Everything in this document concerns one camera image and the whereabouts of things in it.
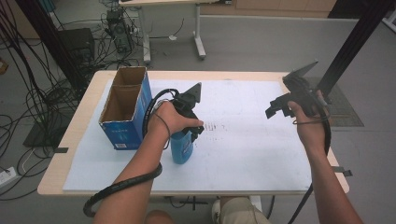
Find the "blue cardboard box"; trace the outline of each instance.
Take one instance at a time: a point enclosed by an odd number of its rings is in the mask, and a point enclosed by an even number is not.
[[[115,149],[139,148],[143,117],[151,99],[146,67],[122,67],[117,71],[99,119]]]

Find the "concrete floor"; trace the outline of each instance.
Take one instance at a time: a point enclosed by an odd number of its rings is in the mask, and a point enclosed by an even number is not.
[[[101,13],[106,10],[97,1],[91,4],[97,4],[97,7],[90,10],[86,7],[73,10],[78,2],[57,3],[55,12],[61,22],[100,19]],[[317,59],[319,64],[308,75],[321,77],[355,24],[353,20],[204,16],[201,37],[207,56],[202,61],[191,38],[193,20],[185,20],[177,41],[151,39],[152,63],[148,69],[288,72]],[[168,27],[165,24],[155,27],[158,27],[158,34],[171,35],[178,26]],[[35,50],[43,55],[41,48],[35,47]],[[6,50],[0,52],[4,59],[12,62]],[[28,50],[25,54],[29,59],[33,57]],[[135,57],[141,62],[140,51]],[[49,63],[53,73],[58,74],[55,62],[49,59]],[[35,64],[31,66],[37,83],[45,89],[48,83],[40,67]],[[395,73],[396,34],[381,23],[337,83],[364,127],[333,128],[332,149],[339,163],[353,173],[352,177],[347,178],[350,186],[347,196],[366,223],[396,221],[396,195],[393,193],[396,184],[396,119],[393,117],[396,106],[392,96],[396,86]],[[0,114],[10,115],[14,119],[20,116],[26,110],[26,93],[15,64],[11,64],[8,71],[0,76]],[[32,119],[23,119],[18,125],[7,153],[0,159],[1,166],[16,166],[27,150],[22,142],[33,123]],[[25,166],[29,167],[34,162],[30,159]],[[41,176],[23,180],[0,199],[36,188]],[[301,195],[276,196],[270,220],[286,223],[301,198]],[[0,223],[90,223],[91,219],[82,214],[82,206],[87,199],[33,193],[18,200],[0,202]],[[269,202],[270,197],[262,197],[264,213]],[[192,211],[190,205],[175,209],[168,201],[157,199],[152,200],[150,208],[167,210],[177,223],[211,223],[211,205],[198,205],[197,210]],[[310,197],[295,223],[318,223],[314,196]]]

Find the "blue spray bottle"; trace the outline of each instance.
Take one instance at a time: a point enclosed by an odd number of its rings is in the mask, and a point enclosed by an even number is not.
[[[170,102],[175,107],[178,114],[190,118],[198,119],[192,110],[196,103],[201,102],[201,82],[197,83],[189,90],[175,95]],[[191,156],[193,142],[198,138],[198,134],[204,131],[204,127],[185,128],[183,131],[174,133],[171,136],[171,149],[173,161],[177,164],[185,163]]]
[[[171,149],[174,163],[183,164],[186,162],[190,158],[193,148],[190,131],[187,134],[183,132],[172,134]]]

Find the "white desk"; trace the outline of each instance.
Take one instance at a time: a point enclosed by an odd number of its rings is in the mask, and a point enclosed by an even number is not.
[[[218,0],[132,0],[128,2],[121,2],[121,7],[134,7],[137,10],[141,32],[143,36],[143,58],[145,64],[149,64],[151,62],[150,56],[150,46],[149,46],[149,35],[145,28],[145,10],[150,10],[155,8],[162,9],[162,14],[167,11],[170,13],[168,9],[187,9],[188,6],[194,8],[192,11],[193,17],[195,18],[195,31],[193,32],[195,45],[198,49],[198,54],[201,59],[204,59],[206,56],[204,45],[202,44],[201,36],[200,36],[200,4],[201,3],[212,3],[217,2]]]
[[[92,191],[78,191],[78,190],[64,190],[64,183],[72,167],[72,161],[76,155],[78,144],[81,141],[84,133],[87,130],[90,119],[92,117],[93,111],[98,105],[98,102],[104,92],[107,82],[115,76],[115,71],[100,71],[95,74],[92,82],[87,89],[79,107],[76,115],[73,117],[64,138],[59,145],[59,147],[68,147],[67,153],[55,154],[47,172],[45,173],[40,185],[38,186],[38,192],[44,195],[92,195],[97,190]],[[148,71],[148,76],[151,80],[155,79],[186,79],[186,80],[261,80],[261,81],[276,81],[281,83],[281,78],[285,76],[285,73],[264,73],[264,72],[189,72],[189,71]],[[264,110],[268,105],[261,105]],[[200,136],[197,141],[204,141],[204,138]],[[193,153],[191,160],[197,158],[198,153]],[[337,166],[337,160],[330,151],[329,161],[331,165]],[[183,164],[181,168],[187,168],[188,163]],[[205,166],[192,167],[192,169],[205,169]],[[233,180],[233,174],[226,174],[230,177],[230,181]],[[348,184],[342,174],[336,174],[344,191],[348,192]],[[160,190],[153,191],[152,195],[225,195],[225,194],[235,194],[235,195],[262,195],[262,194],[296,194],[304,193],[303,190],[259,190],[259,191],[245,191],[243,189],[236,189],[233,191],[202,191],[202,190],[186,190],[181,192],[163,192]]]

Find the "table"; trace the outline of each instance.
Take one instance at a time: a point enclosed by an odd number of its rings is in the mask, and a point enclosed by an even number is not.
[[[194,18],[195,18],[195,31],[193,32],[195,45],[198,49],[198,54],[201,59],[204,59],[206,56],[204,45],[202,44],[201,36],[200,36],[200,4],[202,3],[212,3],[217,2],[218,0],[133,0],[128,2],[121,2],[121,7],[134,7],[137,10],[139,21],[140,21],[140,29],[143,36],[143,58],[145,64],[149,64],[151,62],[150,56],[150,47],[149,47],[149,35],[145,28],[145,10],[149,8],[159,8],[156,11],[156,14],[164,14],[168,16],[170,13],[169,10],[185,10],[185,6],[187,5],[195,5]]]
[[[99,71],[95,74],[92,82],[87,89],[81,103],[73,117],[64,138],[59,147],[68,147],[66,153],[55,153],[52,161],[43,176],[39,186],[38,193],[42,195],[92,195],[94,192],[87,191],[64,191],[63,186],[68,176],[69,170],[78,143],[85,133],[88,123],[99,99],[105,89],[107,82],[112,79],[116,71]],[[148,71],[150,79],[186,79],[186,80],[263,80],[263,81],[277,81],[281,83],[283,91],[287,91],[286,87],[281,82],[281,78],[286,73],[267,73],[267,72],[214,72],[214,71]],[[332,166],[338,166],[338,162],[330,150],[329,161]],[[342,174],[336,174],[344,191],[349,191],[349,186]],[[205,194],[205,192],[190,192],[193,194]],[[248,195],[251,192],[236,191],[233,194]],[[255,195],[260,194],[279,194],[285,192],[255,192]]]

